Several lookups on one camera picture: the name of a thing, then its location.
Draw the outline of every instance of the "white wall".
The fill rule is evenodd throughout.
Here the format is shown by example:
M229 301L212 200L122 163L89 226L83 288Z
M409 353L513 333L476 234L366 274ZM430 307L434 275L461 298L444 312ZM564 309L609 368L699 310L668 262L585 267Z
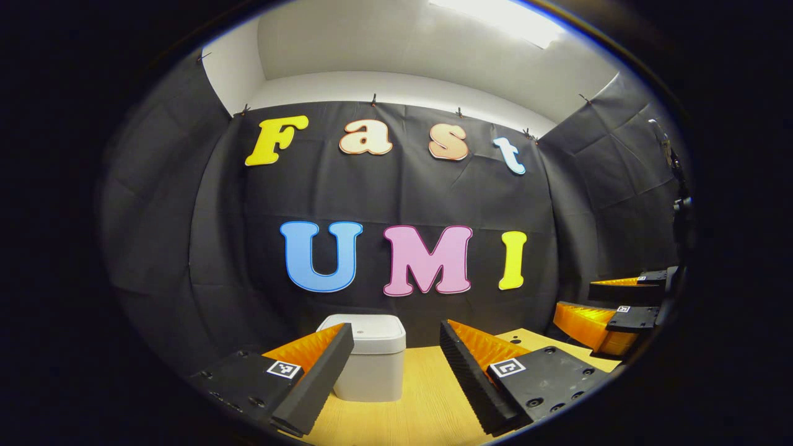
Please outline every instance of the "white wall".
M536 137L556 126L542 115L484 91L421 76L377 71L333 71L272 79L265 81L247 103L252 109L260 109L298 102L368 102L375 93L378 102L455 113L460 107L463 116L515 130L528 128Z
M201 52L209 83L230 115L243 111L264 83L258 34L256 17L218 37Z

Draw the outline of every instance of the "screw hole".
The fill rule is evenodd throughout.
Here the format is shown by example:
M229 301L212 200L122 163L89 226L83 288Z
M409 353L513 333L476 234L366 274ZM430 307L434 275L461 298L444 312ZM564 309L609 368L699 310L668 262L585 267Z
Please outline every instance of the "screw hole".
M248 402L250 402L252 406L257 406L262 408L265 406L264 401L256 397L248 397Z

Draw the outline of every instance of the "letter u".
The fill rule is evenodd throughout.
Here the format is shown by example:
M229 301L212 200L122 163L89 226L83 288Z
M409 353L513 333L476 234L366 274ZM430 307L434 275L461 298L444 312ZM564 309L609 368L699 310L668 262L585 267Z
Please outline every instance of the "letter u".
M336 237L338 267L331 275L314 271L312 240L320 227L311 221L287 221L281 225L286 239L286 272L295 285L317 293L332 293L350 285L355 278L355 239L363 225L353 221L337 221L328 227Z

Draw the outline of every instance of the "white plastic container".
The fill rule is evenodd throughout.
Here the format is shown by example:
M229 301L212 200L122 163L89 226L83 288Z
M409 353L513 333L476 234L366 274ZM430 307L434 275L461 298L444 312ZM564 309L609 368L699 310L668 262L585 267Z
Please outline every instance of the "white plastic container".
M346 401L386 402L402 398L405 331L390 314L332 314L316 330L350 322L354 347L333 391Z

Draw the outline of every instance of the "letter m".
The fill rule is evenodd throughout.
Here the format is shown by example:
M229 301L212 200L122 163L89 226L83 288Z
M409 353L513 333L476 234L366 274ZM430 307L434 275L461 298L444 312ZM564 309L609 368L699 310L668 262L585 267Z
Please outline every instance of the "letter m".
M408 272L413 274L422 293L427 293L438 273L441 281L435 288L439 293L453 294L471 287L466 275L468 240L473 235L467 226L449 226L443 230L432 253L412 226L391 226L383 236L391 242L391 282L383 287L388 296L407 296L413 292Z

